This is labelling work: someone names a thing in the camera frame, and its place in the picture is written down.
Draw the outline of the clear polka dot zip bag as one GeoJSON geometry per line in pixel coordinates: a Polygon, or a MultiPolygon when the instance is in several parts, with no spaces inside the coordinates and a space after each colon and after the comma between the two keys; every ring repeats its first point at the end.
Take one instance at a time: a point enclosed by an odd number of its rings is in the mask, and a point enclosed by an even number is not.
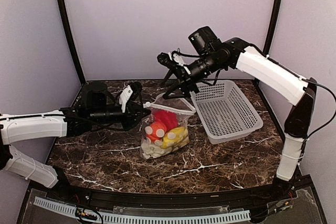
{"type": "MultiPolygon", "coordinates": [[[[196,109],[194,108],[193,105],[191,105],[185,98],[177,98],[177,99],[168,99],[165,100],[163,99],[163,94],[159,94],[153,102],[146,102],[144,104],[144,107],[146,109],[151,110],[151,114],[147,117],[145,117],[142,120],[142,125],[141,125],[141,132],[142,132],[142,137],[141,137],[141,144],[143,142],[147,143],[152,143],[148,138],[146,138],[146,133],[145,133],[145,127],[149,126],[156,120],[154,119],[154,113],[159,111],[159,110],[165,110],[169,112],[173,112],[176,114],[177,120],[178,120],[178,127],[183,126],[188,129],[188,120],[191,116],[193,116],[196,113],[196,109]]],[[[153,144],[160,146],[163,144],[162,138],[161,140],[156,140],[153,144]]],[[[170,152],[175,152],[179,150],[180,148],[172,148],[173,150],[170,152]]]]}

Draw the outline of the yellow corn toy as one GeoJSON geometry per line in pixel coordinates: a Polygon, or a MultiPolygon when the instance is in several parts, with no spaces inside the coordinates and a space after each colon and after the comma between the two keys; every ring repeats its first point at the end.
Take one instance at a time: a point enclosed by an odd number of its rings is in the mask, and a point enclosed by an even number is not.
{"type": "Polygon", "coordinates": [[[181,148],[189,143],[188,129],[180,126],[168,131],[162,138],[163,144],[161,148],[181,148]]]}

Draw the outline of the white plastic perforated basket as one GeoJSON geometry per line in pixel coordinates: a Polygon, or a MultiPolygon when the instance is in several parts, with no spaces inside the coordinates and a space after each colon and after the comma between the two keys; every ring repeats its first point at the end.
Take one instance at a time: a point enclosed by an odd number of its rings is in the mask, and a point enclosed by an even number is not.
{"type": "Polygon", "coordinates": [[[214,86],[198,83],[191,99],[211,144],[247,137],[263,127],[263,121],[231,80],[219,80],[214,86]]]}

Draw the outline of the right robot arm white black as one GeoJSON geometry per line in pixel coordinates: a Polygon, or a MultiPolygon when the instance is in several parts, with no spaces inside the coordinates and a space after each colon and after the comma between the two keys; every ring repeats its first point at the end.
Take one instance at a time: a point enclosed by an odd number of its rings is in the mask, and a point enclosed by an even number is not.
{"type": "Polygon", "coordinates": [[[307,79],[289,70],[254,44],[237,37],[222,42],[208,26],[199,28],[188,39],[197,52],[193,63],[187,65],[182,59],[184,54],[177,50],[162,52],[157,57],[158,62],[168,68],[162,82],[166,83],[171,75],[176,76],[176,81],[163,96],[165,99],[175,98],[175,90],[180,90],[180,98],[189,98],[191,92],[199,92],[197,83],[203,82],[212,73],[232,68],[265,83],[292,105],[285,120],[281,160],[272,185],[268,187],[269,197],[280,199],[292,187],[296,167],[311,136],[308,130],[320,84],[314,78],[307,79]]]}

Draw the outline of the red bell pepper toy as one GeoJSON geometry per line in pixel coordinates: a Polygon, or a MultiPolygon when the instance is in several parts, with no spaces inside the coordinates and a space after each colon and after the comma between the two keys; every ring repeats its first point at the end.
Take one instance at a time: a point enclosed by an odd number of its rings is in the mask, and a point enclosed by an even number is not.
{"type": "Polygon", "coordinates": [[[159,110],[155,112],[154,119],[156,121],[163,123],[166,126],[167,131],[170,131],[171,129],[178,127],[179,124],[176,114],[165,110],[159,110]]]}

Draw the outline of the orange pumpkin toy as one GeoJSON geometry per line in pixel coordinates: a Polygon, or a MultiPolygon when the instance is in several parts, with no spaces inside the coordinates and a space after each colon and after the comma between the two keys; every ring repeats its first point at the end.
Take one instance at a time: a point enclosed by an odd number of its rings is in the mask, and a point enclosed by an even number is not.
{"type": "Polygon", "coordinates": [[[161,138],[165,136],[166,132],[166,125],[159,121],[155,121],[145,127],[146,138],[148,138],[152,143],[156,140],[161,140],[161,138]]]}

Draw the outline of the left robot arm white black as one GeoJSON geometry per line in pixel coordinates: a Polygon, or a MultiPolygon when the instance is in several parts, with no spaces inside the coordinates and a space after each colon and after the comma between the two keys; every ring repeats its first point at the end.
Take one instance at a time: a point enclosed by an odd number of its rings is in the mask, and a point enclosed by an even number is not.
{"type": "Polygon", "coordinates": [[[40,114],[1,115],[1,169],[30,179],[47,188],[63,201],[74,197],[74,189],[62,169],[36,161],[13,146],[13,143],[45,137],[74,137],[100,129],[124,132],[133,129],[151,111],[141,99],[142,85],[131,82],[115,97],[105,83],[83,86],[78,102],[40,114]]]}

